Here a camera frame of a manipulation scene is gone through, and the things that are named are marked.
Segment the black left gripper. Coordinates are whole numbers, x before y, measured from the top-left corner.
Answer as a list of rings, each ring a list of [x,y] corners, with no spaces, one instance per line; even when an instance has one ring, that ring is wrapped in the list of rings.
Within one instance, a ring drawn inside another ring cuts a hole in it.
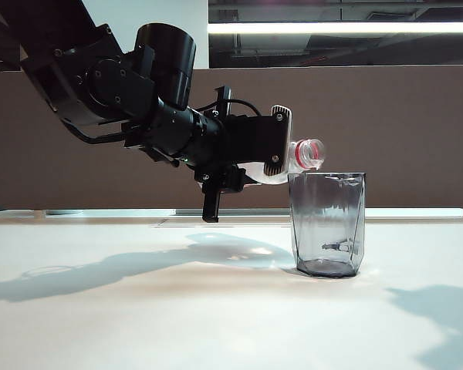
[[[194,166],[194,179],[201,184],[204,194],[202,220],[217,223],[221,195],[239,193],[254,181],[238,166],[251,159],[253,149],[254,173],[279,175],[288,163],[291,137],[292,111],[274,105],[270,116],[259,118],[255,138],[251,143],[250,119],[247,116],[230,116],[218,124],[205,149],[210,156]]]

